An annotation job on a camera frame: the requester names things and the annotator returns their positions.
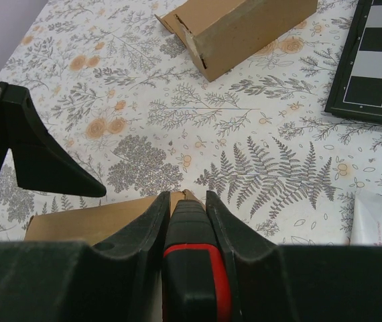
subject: floral tablecloth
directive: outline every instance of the floral tablecloth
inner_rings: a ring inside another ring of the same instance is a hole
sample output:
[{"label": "floral tablecloth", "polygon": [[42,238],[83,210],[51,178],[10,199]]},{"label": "floral tablecloth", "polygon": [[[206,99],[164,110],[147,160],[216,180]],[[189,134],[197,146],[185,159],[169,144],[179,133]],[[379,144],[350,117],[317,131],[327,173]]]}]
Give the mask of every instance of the floral tablecloth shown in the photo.
[{"label": "floral tablecloth", "polygon": [[357,0],[318,12],[208,83],[154,17],[183,0],[51,0],[0,81],[31,89],[49,132],[106,185],[101,199],[0,177],[0,239],[29,218],[161,191],[216,191],[276,243],[345,244],[357,189],[382,194],[382,125],[323,112]]}]

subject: table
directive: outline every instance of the table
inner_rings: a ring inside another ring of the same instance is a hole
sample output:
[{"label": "table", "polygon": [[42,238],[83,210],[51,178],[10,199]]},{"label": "table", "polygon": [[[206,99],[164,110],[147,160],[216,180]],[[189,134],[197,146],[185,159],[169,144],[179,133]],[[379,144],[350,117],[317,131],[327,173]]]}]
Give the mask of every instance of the table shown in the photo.
[{"label": "table", "polygon": [[183,0],[51,0],[0,73],[105,198],[24,191],[0,176],[0,240],[32,215],[164,190],[215,190],[276,243],[347,244],[357,189],[382,194],[382,125],[323,112],[357,0],[318,12],[208,83],[153,16]]}]

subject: cardboard box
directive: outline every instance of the cardboard box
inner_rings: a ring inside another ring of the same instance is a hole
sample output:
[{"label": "cardboard box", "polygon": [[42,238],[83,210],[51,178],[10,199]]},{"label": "cardboard box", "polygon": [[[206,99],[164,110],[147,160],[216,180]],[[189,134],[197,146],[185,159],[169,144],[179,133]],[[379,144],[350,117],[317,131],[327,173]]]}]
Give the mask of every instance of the cardboard box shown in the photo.
[{"label": "cardboard box", "polygon": [[316,12],[318,0],[188,0],[157,19],[214,81]]},{"label": "cardboard box", "polygon": [[[94,245],[138,218],[156,197],[34,216],[30,221],[24,240],[65,241],[83,239],[90,245]],[[182,199],[198,200],[188,190],[171,193],[171,212],[175,209],[178,201]]]}]

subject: white packet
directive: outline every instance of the white packet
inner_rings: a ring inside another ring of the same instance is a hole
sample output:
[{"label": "white packet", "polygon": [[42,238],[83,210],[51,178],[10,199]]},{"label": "white packet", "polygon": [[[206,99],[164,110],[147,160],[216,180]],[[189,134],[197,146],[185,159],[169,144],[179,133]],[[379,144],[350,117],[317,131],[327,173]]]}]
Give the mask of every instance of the white packet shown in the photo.
[{"label": "white packet", "polygon": [[351,245],[382,246],[382,196],[357,192]]}]

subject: red stripe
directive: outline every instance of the red stripe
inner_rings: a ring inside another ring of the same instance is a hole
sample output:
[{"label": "red stripe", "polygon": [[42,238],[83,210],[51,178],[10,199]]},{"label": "red stripe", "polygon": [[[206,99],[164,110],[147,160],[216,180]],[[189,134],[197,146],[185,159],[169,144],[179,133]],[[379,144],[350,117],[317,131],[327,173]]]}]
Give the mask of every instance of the red stripe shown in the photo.
[{"label": "red stripe", "polygon": [[176,250],[207,250],[212,263],[212,273],[216,293],[217,322],[229,322],[231,315],[231,291],[224,262],[218,248],[209,244],[182,244],[166,249],[164,257]]}]

